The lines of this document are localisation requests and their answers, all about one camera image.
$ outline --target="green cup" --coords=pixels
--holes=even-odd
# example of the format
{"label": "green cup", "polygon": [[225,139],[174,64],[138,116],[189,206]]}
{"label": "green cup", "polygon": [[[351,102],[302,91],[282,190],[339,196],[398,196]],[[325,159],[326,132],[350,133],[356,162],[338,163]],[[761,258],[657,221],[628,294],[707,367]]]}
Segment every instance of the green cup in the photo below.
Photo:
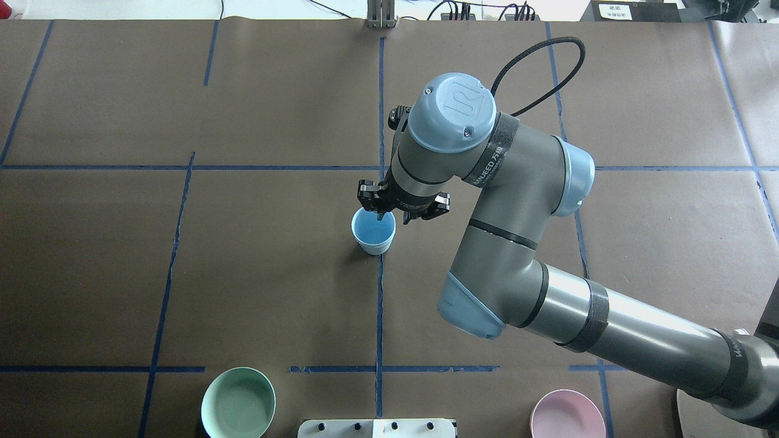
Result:
{"label": "green cup", "polygon": [[276,413],[270,380],[253,368],[221,373],[203,396],[200,418],[211,438],[259,438]]}

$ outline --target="pink bowl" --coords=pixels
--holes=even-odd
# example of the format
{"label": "pink bowl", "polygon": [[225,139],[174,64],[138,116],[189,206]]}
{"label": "pink bowl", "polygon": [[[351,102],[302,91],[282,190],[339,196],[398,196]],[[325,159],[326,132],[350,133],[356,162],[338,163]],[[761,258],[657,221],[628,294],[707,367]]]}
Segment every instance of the pink bowl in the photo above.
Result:
{"label": "pink bowl", "polygon": [[574,390],[546,394],[530,416],[533,438],[605,438],[606,425],[595,403]]}

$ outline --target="gray robotic arm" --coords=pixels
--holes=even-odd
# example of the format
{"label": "gray robotic arm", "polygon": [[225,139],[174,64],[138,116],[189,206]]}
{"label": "gray robotic arm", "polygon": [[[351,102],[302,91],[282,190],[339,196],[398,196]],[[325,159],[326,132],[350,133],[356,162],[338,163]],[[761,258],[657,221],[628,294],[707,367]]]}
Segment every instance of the gray robotic arm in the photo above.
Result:
{"label": "gray robotic arm", "polygon": [[535,260],[548,218],[573,213],[589,194],[594,162],[498,113],[472,76],[435,78],[389,124],[396,134],[387,175],[358,186],[366,210],[398,208],[404,223],[432,219],[449,210],[441,189],[453,176],[482,188],[438,303],[445,320],[484,338],[506,324],[524,328],[680,388],[734,420],[779,426],[777,290],[761,320],[765,334],[729,334]]}

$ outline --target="light blue cap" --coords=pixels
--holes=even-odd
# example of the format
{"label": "light blue cap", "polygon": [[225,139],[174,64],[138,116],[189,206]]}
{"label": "light blue cap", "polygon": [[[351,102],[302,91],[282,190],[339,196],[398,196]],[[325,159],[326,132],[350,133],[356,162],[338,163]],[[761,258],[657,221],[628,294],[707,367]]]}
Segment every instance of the light blue cap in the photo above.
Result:
{"label": "light blue cap", "polygon": [[479,301],[451,272],[439,299],[439,313],[455,327],[479,337],[498,337],[506,324]]}
{"label": "light blue cap", "polygon": [[408,129],[423,147],[456,154],[487,139],[497,116],[495,98],[479,79],[447,73],[422,90],[408,115]]}
{"label": "light blue cap", "polygon": [[568,216],[582,205],[595,181],[595,162],[585,151],[555,136],[562,145],[566,159],[566,184],[562,190],[560,205],[552,215]]}

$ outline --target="red object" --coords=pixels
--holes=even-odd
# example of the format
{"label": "red object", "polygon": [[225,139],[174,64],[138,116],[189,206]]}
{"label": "red object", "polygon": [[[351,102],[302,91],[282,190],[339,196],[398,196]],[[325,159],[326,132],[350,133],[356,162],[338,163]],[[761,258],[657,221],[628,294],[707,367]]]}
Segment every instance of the red object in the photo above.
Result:
{"label": "red object", "polygon": [[11,6],[8,3],[0,0],[0,19],[7,19],[11,16]]}

